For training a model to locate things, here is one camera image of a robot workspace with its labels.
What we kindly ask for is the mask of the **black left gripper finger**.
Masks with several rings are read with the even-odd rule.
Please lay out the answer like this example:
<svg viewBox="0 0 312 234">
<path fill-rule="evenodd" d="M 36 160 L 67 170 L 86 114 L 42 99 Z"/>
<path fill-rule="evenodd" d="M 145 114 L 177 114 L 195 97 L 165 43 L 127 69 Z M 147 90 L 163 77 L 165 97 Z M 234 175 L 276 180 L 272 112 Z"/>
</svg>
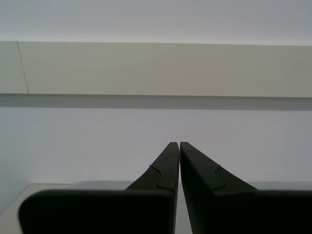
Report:
<svg viewBox="0 0 312 234">
<path fill-rule="evenodd" d="M 194 234 L 309 234 L 310 191 L 258 190 L 187 142 L 181 181 Z"/>
<path fill-rule="evenodd" d="M 125 190 L 44 190 L 19 208 L 24 234 L 172 234 L 179 146 L 169 143 Z"/>
</svg>

